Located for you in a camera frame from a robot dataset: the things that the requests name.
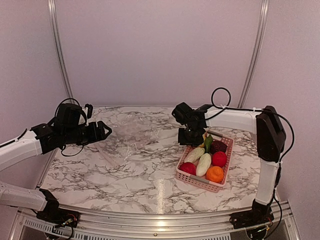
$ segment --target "orange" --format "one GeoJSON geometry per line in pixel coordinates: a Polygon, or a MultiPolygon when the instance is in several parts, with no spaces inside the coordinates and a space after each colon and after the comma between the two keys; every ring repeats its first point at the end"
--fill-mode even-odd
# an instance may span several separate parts
{"type": "Polygon", "coordinates": [[[206,179],[211,182],[220,183],[224,179],[224,170],[219,166],[212,166],[206,171],[206,179]]]}

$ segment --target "metal frame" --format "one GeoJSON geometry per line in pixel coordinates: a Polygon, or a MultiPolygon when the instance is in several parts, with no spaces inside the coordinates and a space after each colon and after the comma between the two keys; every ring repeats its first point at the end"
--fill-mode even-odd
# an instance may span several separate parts
{"type": "MultiPolygon", "coordinates": [[[[57,18],[57,12],[56,12],[56,1],[55,0],[48,0],[48,8],[50,13],[50,20],[51,20],[51,26],[53,30],[53,37],[54,37],[54,43],[55,48],[57,52],[57,57],[59,60],[60,70],[62,74],[63,84],[65,87],[66,94],[68,98],[73,98],[73,92],[71,88],[71,84],[68,77],[68,72],[64,60],[64,55],[62,51],[62,44],[60,40],[60,33],[59,33],[59,27],[58,27],[58,18],[57,18]]],[[[260,18],[258,23],[258,30],[256,34],[255,44],[253,48],[253,53],[251,57],[251,62],[249,65],[249,69],[246,75],[246,79],[244,82],[244,86],[240,95],[240,99],[238,102],[238,108],[243,108],[245,105],[245,102],[247,100],[250,86],[252,84],[253,76],[256,69],[256,64],[258,61],[258,56],[261,51],[263,39],[265,36],[266,31],[266,25],[267,25],[267,16],[268,16],[268,9],[269,9],[269,0],[262,0],[261,4],[261,11],[260,11],[260,18]]]]}
{"type": "Polygon", "coordinates": [[[44,169],[39,177],[39,180],[37,181],[37,185],[36,185],[37,188],[40,188],[42,186],[42,184],[44,183],[46,175],[50,169],[50,166],[51,166],[53,160],[55,159],[57,151],[58,151],[58,149],[55,149],[49,153],[48,161],[46,162],[44,169]]]}
{"type": "MultiPolygon", "coordinates": [[[[225,211],[189,214],[139,214],[92,210],[81,207],[62,205],[64,209],[80,212],[79,223],[74,229],[72,239],[214,239],[217,236],[228,236],[232,232],[243,231],[245,228],[233,229],[229,222],[230,214],[249,210],[249,207],[225,211]]],[[[280,218],[280,209],[276,203],[272,204],[275,222],[280,218]]],[[[283,217],[287,223],[290,240],[300,240],[297,226],[288,201],[281,203],[283,217]]],[[[29,209],[20,209],[13,224],[10,239],[18,240],[24,226],[52,234],[53,223],[39,220],[29,209]]],[[[57,228],[54,235],[68,237],[71,229],[57,228]]]]}
{"type": "Polygon", "coordinates": [[[268,9],[269,9],[269,0],[262,0],[261,4],[261,12],[260,12],[260,18],[259,18],[259,24],[258,24],[258,31],[255,38],[255,44],[253,48],[252,58],[250,62],[250,66],[246,75],[246,79],[244,82],[244,86],[242,89],[242,93],[238,102],[238,108],[243,108],[245,105],[245,102],[247,100],[250,86],[252,84],[252,80],[254,77],[258,56],[261,51],[262,43],[265,36],[266,31],[266,25],[267,25],[267,16],[268,16],[268,9]]]}
{"type": "Polygon", "coordinates": [[[54,37],[54,43],[55,43],[55,49],[57,53],[57,57],[59,60],[61,75],[63,79],[63,84],[65,88],[65,92],[68,98],[73,98],[74,95],[72,93],[68,72],[64,60],[64,55],[62,52],[62,45],[60,40],[60,34],[59,34],[59,27],[58,27],[58,19],[57,19],[57,12],[56,12],[56,1],[55,0],[48,0],[48,8],[50,13],[50,20],[51,20],[51,26],[53,30],[53,37],[54,37]]]}

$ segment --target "marble pattern surface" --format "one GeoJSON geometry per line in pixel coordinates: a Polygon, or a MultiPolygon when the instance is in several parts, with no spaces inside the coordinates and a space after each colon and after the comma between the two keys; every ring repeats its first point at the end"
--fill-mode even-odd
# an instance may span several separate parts
{"type": "MultiPolygon", "coordinates": [[[[214,128],[234,139],[225,187],[218,193],[176,179],[178,127],[167,107],[97,107],[93,119],[113,129],[72,157],[58,153],[42,188],[61,204],[125,213],[203,213],[249,207],[260,161],[248,132],[214,128]]],[[[64,154],[75,154],[68,146],[64,154]]]]}

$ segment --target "white wall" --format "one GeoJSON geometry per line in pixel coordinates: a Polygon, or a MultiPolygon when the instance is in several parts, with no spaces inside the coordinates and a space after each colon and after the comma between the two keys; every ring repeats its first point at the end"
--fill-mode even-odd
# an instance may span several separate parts
{"type": "MultiPolygon", "coordinates": [[[[48,1],[0,1],[0,143],[48,122],[66,98],[48,1]]],[[[0,172],[0,180],[34,188],[46,156],[0,172]]],[[[16,208],[0,206],[0,238],[8,239],[16,208]]]]}
{"type": "Polygon", "coordinates": [[[271,0],[246,107],[275,106],[295,130],[278,191],[302,240],[320,235],[320,2],[271,0]]]}
{"type": "Polygon", "coordinates": [[[259,0],[57,1],[74,96],[96,106],[199,106],[222,85],[237,105],[260,10],[259,0]]]}

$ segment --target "wire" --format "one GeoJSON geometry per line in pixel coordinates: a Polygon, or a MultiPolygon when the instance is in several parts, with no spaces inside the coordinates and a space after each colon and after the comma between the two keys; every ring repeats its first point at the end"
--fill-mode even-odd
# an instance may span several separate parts
{"type": "Polygon", "coordinates": [[[270,219],[270,217],[267,218],[270,222],[269,228],[271,228],[274,225],[274,222],[270,219]]]}
{"type": "Polygon", "coordinates": [[[75,231],[74,231],[74,227],[71,224],[68,223],[67,225],[71,227],[71,235],[66,240],[70,240],[74,236],[75,231]]]}
{"type": "Polygon", "coordinates": [[[64,151],[67,147],[66,147],[66,145],[64,145],[63,148],[62,148],[62,150],[61,150],[61,155],[64,156],[64,157],[74,157],[74,156],[78,155],[79,153],[81,153],[81,151],[84,149],[84,147],[85,147],[85,146],[82,145],[81,150],[80,150],[79,152],[77,152],[76,154],[73,154],[73,155],[65,155],[65,154],[63,153],[63,151],[64,151]]]}
{"type": "Polygon", "coordinates": [[[73,217],[73,221],[77,221],[77,218],[76,218],[76,216],[75,215],[73,215],[73,214],[68,214],[67,216],[72,216],[73,217]]]}
{"type": "Polygon", "coordinates": [[[63,104],[65,101],[68,101],[68,100],[73,100],[75,101],[79,106],[80,106],[80,103],[78,102],[77,99],[73,98],[73,97],[68,97],[66,98],[65,100],[63,100],[62,102],[59,103],[59,105],[57,106],[56,110],[55,110],[55,113],[54,113],[54,116],[56,117],[57,116],[57,113],[58,113],[58,109],[59,107],[61,106],[61,104],[63,104]]]}
{"type": "Polygon", "coordinates": [[[253,109],[250,109],[250,108],[235,108],[235,107],[229,107],[229,104],[231,102],[231,93],[228,89],[226,89],[225,87],[218,87],[216,88],[212,94],[211,94],[211,104],[213,107],[215,107],[216,109],[221,109],[221,111],[219,111],[218,113],[216,113],[215,115],[213,116],[210,116],[208,118],[206,118],[205,120],[210,120],[210,119],[213,119],[214,117],[218,116],[219,114],[221,114],[223,111],[225,110],[235,110],[235,111],[249,111],[249,112],[259,112],[259,113],[266,113],[266,114],[273,114],[273,115],[276,115],[278,116],[279,118],[283,119],[289,126],[290,130],[291,130],[291,134],[292,134],[292,142],[291,142],[291,145],[289,146],[289,148],[281,155],[280,159],[279,159],[279,162],[282,161],[282,159],[284,158],[284,156],[293,148],[294,146],[294,143],[295,143],[295,131],[294,131],[294,128],[292,127],[291,123],[289,122],[288,119],[286,119],[284,116],[282,116],[281,114],[277,113],[277,112],[273,112],[273,111],[267,111],[265,109],[256,109],[256,110],[253,110],[253,109]],[[228,100],[228,103],[225,107],[220,107],[220,106],[217,106],[215,105],[215,102],[214,102],[214,95],[215,93],[218,91],[218,90],[225,90],[227,93],[228,93],[228,97],[229,97],[229,100],[228,100]]]}
{"type": "Polygon", "coordinates": [[[218,90],[220,90],[220,89],[221,89],[221,90],[225,90],[225,91],[228,93],[228,95],[229,95],[229,100],[228,100],[228,103],[227,103],[226,106],[229,106],[229,105],[230,105],[230,102],[231,102],[231,93],[230,93],[230,91],[229,91],[228,89],[226,89],[225,87],[222,87],[222,86],[216,88],[216,89],[212,92],[212,94],[211,94],[211,103],[212,103],[212,105],[213,105],[215,108],[217,108],[217,109],[222,109],[222,110],[219,111],[218,113],[216,113],[215,115],[206,118],[205,120],[213,119],[214,117],[216,117],[216,116],[218,116],[219,114],[223,113],[223,112],[227,109],[226,107],[218,107],[218,106],[216,106],[215,103],[214,103],[214,95],[215,95],[215,93],[216,93],[218,90]]]}
{"type": "Polygon", "coordinates": [[[44,234],[44,236],[46,237],[46,240],[60,240],[61,239],[61,237],[59,237],[59,238],[55,238],[56,236],[55,235],[52,235],[52,234],[50,234],[50,233],[46,233],[46,232],[43,232],[43,234],[44,234]]]}
{"type": "MultiPolygon", "coordinates": [[[[17,139],[17,140],[20,140],[20,139],[26,134],[27,131],[28,131],[28,129],[26,128],[26,129],[23,131],[23,133],[22,133],[20,136],[18,136],[16,139],[17,139]]],[[[17,142],[17,141],[16,141],[15,139],[13,139],[13,140],[11,140],[11,141],[8,141],[8,142],[0,145],[0,148],[3,148],[3,147],[5,147],[5,146],[8,146],[9,144],[13,144],[14,142],[17,142]]]]}
{"type": "Polygon", "coordinates": [[[272,230],[272,232],[270,232],[270,234],[268,236],[266,236],[264,239],[267,239],[269,238],[275,231],[276,229],[279,227],[280,223],[281,223],[281,220],[282,220],[282,207],[280,205],[280,202],[276,199],[276,190],[274,189],[273,190],[273,199],[276,201],[276,203],[278,204],[279,208],[280,208],[280,219],[279,219],[279,222],[278,224],[275,226],[275,228],[272,230]]]}

